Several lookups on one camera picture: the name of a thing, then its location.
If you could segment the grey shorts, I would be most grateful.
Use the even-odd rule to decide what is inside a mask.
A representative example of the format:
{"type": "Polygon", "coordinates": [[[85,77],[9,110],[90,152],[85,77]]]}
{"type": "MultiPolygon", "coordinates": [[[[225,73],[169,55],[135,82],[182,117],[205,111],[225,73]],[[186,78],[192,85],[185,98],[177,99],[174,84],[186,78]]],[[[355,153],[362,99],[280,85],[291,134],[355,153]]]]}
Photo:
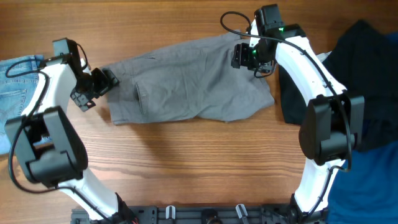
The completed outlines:
{"type": "Polygon", "coordinates": [[[232,33],[183,42],[104,66],[119,80],[108,92],[114,124],[157,123],[200,117],[246,119],[272,106],[264,79],[233,68],[232,33]]]}

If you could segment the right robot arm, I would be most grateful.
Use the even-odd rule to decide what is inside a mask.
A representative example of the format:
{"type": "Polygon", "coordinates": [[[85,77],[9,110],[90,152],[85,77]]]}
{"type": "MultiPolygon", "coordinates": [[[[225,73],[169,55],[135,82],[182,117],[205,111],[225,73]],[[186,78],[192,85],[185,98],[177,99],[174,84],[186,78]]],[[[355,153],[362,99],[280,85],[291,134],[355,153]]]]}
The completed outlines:
{"type": "Polygon", "coordinates": [[[303,176],[287,205],[265,205],[267,223],[323,223],[328,194],[338,172],[349,172],[361,144],[364,98],[348,92],[324,67],[298,24],[283,22],[277,5],[263,6],[246,31],[250,41],[234,48],[231,64],[264,78],[282,67],[307,110],[298,139],[305,155],[303,176]]]}

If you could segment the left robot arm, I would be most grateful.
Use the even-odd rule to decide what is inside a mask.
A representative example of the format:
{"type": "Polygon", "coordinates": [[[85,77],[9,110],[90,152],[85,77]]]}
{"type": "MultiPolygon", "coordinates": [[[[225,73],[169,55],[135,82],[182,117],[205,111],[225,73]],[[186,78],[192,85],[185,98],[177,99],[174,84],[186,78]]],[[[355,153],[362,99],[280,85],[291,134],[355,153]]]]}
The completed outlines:
{"type": "Polygon", "coordinates": [[[119,80],[108,69],[91,69],[74,40],[55,40],[53,49],[54,56],[36,70],[40,79],[32,101],[6,122],[9,176],[30,194],[67,194],[87,212],[89,223],[137,223],[121,197],[89,169],[85,146],[66,116],[69,100],[87,111],[119,80]]]}

